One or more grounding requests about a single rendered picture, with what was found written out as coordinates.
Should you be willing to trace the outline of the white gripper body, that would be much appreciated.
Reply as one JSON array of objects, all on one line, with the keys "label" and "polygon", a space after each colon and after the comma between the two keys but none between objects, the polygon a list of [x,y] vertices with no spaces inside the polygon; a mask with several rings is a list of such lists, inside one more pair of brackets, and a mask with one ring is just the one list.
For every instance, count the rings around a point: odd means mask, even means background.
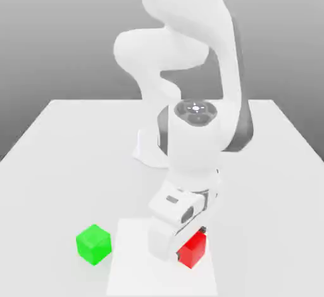
[{"label": "white gripper body", "polygon": [[167,261],[202,227],[194,219],[184,227],[176,228],[165,221],[151,217],[147,231],[148,250],[156,258]]}]

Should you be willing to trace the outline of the small red cube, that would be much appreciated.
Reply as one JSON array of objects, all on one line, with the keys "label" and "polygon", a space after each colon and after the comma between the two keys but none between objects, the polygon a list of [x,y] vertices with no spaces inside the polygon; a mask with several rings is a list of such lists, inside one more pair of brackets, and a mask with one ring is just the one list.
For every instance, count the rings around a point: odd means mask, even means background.
[{"label": "small red cube", "polygon": [[204,256],[206,235],[197,231],[181,248],[179,262],[192,269]]}]

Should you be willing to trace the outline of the small green cube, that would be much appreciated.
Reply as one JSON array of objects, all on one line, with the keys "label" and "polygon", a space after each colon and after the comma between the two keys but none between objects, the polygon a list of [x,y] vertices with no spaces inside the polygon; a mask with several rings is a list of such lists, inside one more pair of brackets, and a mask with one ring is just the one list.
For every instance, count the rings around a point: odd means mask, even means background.
[{"label": "small green cube", "polygon": [[112,252],[111,235],[92,224],[76,236],[78,254],[91,265],[97,265]]}]

